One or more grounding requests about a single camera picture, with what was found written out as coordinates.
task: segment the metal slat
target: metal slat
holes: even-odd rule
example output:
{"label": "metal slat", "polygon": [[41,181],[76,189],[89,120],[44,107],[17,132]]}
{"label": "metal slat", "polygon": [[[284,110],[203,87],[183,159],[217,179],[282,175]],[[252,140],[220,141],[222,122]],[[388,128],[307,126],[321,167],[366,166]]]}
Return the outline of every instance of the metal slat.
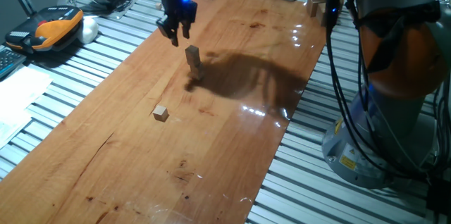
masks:
{"label": "metal slat", "polygon": [[99,25],[99,31],[105,37],[110,37],[115,40],[123,40],[124,42],[127,42],[128,44],[133,44],[135,46],[139,46],[144,41],[143,38],[133,37],[126,33],[113,30],[109,27],[104,27],[103,25]]}
{"label": "metal slat", "polygon": [[255,202],[269,206],[271,210],[293,220],[302,220],[306,224],[330,223],[340,224],[338,221],[322,216],[321,214],[303,206],[292,204],[287,199],[278,196],[266,189],[260,189]]}
{"label": "metal slat", "polygon": [[136,45],[127,44],[120,40],[111,39],[104,35],[98,35],[95,42],[106,45],[108,47],[112,47],[117,50],[121,50],[127,54],[131,54],[137,47]]}
{"label": "metal slat", "polygon": [[37,147],[37,145],[39,143],[41,143],[41,140],[38,140],[37,138],[31,136],[31,135],[27,135],[23,132],[19,132],[18,135],[16,135],[17,138],[23,140],[24,142],[27,142],[28,144]]}
{"label": "metal slat", "polygon": [[115,59],[119,62],[124,61],[129,55],[128,53],[126,53],[124,51],[120,51],[118,49],[114,49],[114,48],[107,47],[107,46],[104,46],[101,44],[97,44],[96,42],[92,42],[90,44],[83,44],[83,48],[90,50],[90,51],[100,53],[106,57]]}
{"label": "metal slat", "polygon": [[422,220],[421,216],[398,209],[334,182],[324,180],[315,174],[289,166],[279,160],[273,160],[269,170],[273,175],[278,174],[289,179],[289,181],[296,181],[297,184],[315,191],[317,194],[333,199],[338,204],[345,204],[386,222],[415,223]]}
{"label": "metal slat", "polygon": [[15,146],[11,146],[10,144],[7,144],[2,149],[0,149],[0,157],[4,158],[14,165],[18,165],[27,154],[28,153],[26,151],[23,151],[22,149],[19,149]]}
{"label": "metal slat", "polygon": [[104,27],[110,28],[112,30],[117,30],[118,32],[122,32],[125,35],[125,38],[139,37],[139,38],[146,39],[152,33],[150,31],[139,30],[135,27],[129,27],[127,25],[124,25],[120,22],[116,22],[113,20],[107,20],[107,19],[103,19],[103,18],[96,18],[95,20],[98,22],[98,24],[100,26],[104,26]]}
{"label": "metal slat", "polygon": [[36,120],[32,120],[32,122],[23,128],[23,132],[40,139],[41,141],[49,135],[51,132],[51,128],[47,127]]}
{"label": "metal slat", "polygon": [[68,91],[72,91],[76,94],[87,96],[93,90],[92,87],[88,87],[62,75],[40,68],[39,66],[29,65],[28,67],[50,75],[56,85],[61,88],[66,88]]}

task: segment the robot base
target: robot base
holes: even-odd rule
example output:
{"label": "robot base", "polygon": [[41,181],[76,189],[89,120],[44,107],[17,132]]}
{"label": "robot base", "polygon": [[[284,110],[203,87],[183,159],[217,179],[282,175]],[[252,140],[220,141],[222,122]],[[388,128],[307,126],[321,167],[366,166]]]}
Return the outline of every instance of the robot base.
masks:
{"label": "robot base", "polygon": [[[369,113],[372,121],[377,124],[377,112],[371,114],[372,100],[369,102]],[[350,106],[351,116],[356,128],[362,134],[362,137],[375,148],[374,142],[368,131],[366,114],[363,111],[360,98],[357,97]],[[357,141],[365,151],[365,154],[380,167],[393,170],[381,157],[377,156],[370,148],[366,147],[356,136]],[[379,143],[391,155],[396,156],[396,160],[406,168],[412,168],[413,165],[402,153],[398,143],[390,137],[378,137]],[[407,155],[415,162],[417,166],[422,166],[428,161],[431,152],[436,150],[435,138],[435,119],[430,116],[420,114],[412,131],[407,137],[398,138],[400,145],[407,152]],[[349,135],[346,124],[339,119],[325,134],[322,144],[323,155],[326,163],[342,179],[369,189],[397,187],[407,181],[405,179],[394,178],[386,172],[376,168],[367,161],[361,152],[356,148],[352,138]]]}

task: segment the wood grain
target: wood grain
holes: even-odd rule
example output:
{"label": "wood grain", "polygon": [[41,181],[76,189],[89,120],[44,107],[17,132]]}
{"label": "wood grain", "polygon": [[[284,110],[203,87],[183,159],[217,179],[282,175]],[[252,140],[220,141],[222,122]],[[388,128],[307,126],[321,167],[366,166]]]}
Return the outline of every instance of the wood grain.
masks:
{"label": "wood grain", "polygon": [[195,1],[192,39],[153,33],[0,182],[0,223],[245,221],[325,32],[300,2]]}

